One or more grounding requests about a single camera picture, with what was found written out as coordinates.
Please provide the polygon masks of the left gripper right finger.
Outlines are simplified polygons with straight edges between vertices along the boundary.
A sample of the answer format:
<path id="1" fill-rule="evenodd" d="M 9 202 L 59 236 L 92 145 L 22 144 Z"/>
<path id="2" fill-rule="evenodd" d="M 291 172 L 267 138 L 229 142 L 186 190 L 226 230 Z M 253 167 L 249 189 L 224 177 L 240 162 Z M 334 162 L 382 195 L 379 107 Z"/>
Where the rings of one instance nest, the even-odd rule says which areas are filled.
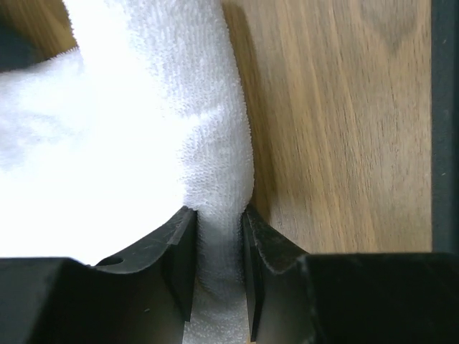
<path id="1" fill-rule="evenodd" d="M 252 206 L 242 230 L 252 341 L 458 341 L 456 255 L 310 254 Z"/>

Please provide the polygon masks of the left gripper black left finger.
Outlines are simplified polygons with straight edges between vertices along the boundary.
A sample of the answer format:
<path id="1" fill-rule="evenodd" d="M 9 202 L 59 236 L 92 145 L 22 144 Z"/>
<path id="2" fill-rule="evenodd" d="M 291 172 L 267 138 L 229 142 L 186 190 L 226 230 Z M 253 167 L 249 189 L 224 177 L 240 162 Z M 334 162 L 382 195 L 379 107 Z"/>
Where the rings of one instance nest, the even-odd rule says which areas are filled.
<path id="1" fill-rule="evenodd" d="M 1 261 L 3 343 L 180 343 L 191 316 L 197 215 L 188 208 L 95 266 Z"/>

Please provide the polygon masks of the white towel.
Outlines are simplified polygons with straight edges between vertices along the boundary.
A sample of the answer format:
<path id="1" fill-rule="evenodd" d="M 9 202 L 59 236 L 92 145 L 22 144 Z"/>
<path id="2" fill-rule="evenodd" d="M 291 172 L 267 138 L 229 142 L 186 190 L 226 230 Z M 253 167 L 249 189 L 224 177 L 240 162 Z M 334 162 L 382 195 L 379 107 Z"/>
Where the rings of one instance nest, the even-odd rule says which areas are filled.
<path id="1" fill-rule="evenodd" d="M 95 263 L 197 212 L 186 343 L 244 343 L 254 167 L 219 1 L 66 1 L 77 48 L 1 74 L 1 255 Z"/>

